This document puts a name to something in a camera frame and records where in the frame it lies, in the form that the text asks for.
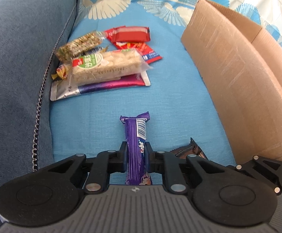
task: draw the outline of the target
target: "red candy wrapper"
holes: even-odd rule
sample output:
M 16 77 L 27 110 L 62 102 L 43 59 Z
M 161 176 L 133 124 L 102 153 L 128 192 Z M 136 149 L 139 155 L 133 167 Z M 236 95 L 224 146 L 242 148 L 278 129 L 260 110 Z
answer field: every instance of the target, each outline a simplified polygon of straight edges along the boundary
M 111 41 L 113 35 L 113 28 L 106 30 L 106 38 Z M 117 49 L 128 49 L 128 48 L 135 48 L 139 52 L 142 53 L 142 57 L 144 58 L 145 62 L 150 64 L 156 60 L 161 60 L 162 57 L 155 52 L 151 47 L 149 47 L 146 43 L 130 43 L 130 42 L 116 42 L 113 43 Z
M 148 42 L 150 41 L 149 27 L 121 26 L 113 29 L 111 42 Z

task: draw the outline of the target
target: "purple foil package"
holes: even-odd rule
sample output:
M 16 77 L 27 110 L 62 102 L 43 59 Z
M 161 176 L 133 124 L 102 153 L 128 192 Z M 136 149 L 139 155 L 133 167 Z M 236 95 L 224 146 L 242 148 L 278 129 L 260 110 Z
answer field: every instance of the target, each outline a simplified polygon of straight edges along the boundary
M 144 146 L 146 140 L 145 123 L 150 120 L 148 112 L 137 117 L 120 116 L 125 125 L 128 145 L 128 166 L 125 185 L 151 185 L 150 175 L 145 170 Z

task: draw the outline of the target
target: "blue fabric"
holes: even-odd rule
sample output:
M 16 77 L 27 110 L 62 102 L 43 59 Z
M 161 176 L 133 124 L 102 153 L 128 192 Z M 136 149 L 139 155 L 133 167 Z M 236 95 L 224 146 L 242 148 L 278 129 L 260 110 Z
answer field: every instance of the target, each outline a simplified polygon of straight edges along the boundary
M 32 170 L 36 106 L 51 51 L 76 0 L 0 0 L 0 186 Z M 60 41 L 75 20 L 72 14 Z M 42 102 L 38 165 L 53 162 L 49 128 L 50 74 Z
M 136 116 L 149 111 L 147 141 L 154 150 L 170 151 L 188 144 L 193 137 L 210 160 L 235 164 L 207 88 L 181 43 L 185 27 L 148 13 L 138 1 L 131 0 L 123 13 L 112 18 L 82 19 L 70 40 L 92 30 L 120 25 L 149 26 L 149 45 L 163 56 L 148 71 L 151 86 L 95 92 L 52 102 L 50 128 L 54 160 L 79 152 L 92 157 L 100 151 L 119 149 L 125 140 L 120 115 Z M 102 46 L 109 44 L 105 40 Z M 118 176 L 112 183 L 123 183 L 124 175 Z

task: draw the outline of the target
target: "couch armrest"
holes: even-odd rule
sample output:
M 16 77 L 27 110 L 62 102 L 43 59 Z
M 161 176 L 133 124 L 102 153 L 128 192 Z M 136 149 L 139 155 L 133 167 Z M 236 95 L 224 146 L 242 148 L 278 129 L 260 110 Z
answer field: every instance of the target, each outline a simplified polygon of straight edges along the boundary
M 52 163 L 49 128 L 53 49 L 66 43 L 76 0 L 0 0 L 0 186 L 32 170 L 33 131 L 38 125 L 38 166 Z

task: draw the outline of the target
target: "barcode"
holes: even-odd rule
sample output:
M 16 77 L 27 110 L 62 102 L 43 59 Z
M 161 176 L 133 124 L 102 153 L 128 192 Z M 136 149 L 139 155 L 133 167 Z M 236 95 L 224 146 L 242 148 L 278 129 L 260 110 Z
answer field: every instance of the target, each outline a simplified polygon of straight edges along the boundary
M 145 120 L 137 119 L 137 137 L 146 140 Z

